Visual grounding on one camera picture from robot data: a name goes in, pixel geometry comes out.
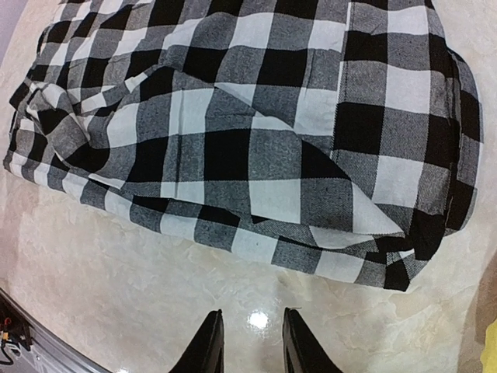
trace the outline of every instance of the marble floor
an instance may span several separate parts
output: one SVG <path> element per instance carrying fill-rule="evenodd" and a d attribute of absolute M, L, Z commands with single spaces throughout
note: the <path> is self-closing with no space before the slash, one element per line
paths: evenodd
<path fill-rule="evenodd" d="M 59 0 L 29 0 L 0 68 L 0 154 L 8 98 Z M 281 372 L 285 307 L 345 372 L 475 373 L 497 316 L 497 3 L 437 0 L 449 45 L 473 69 L 485 119 L 480 194 L 406 294 L 340 284 L 149 232 L 0 170 L 0 286 L 111 371 L 168 371 L 205 315 L 223 309 L 225 371 Z"/>

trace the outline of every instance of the black and white checkered cloth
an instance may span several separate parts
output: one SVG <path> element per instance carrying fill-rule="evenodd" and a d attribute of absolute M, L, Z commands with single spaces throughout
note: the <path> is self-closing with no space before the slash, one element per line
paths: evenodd
<path fill-rule="evenodd" d="M 430 0 L 66 0 L 11 104 L 11 173 L 338 281 L 405 290 L 474 203 Z"/>

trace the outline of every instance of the plaid fabric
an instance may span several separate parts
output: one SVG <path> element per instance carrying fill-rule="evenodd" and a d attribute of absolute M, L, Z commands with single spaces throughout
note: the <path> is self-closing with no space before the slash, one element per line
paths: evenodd
<path fill-rule="evenodd" d="M 11 104 L 11 173 L 338 281 L 405 290 L 474 203 L 430 0 L 66 0 Z"/>

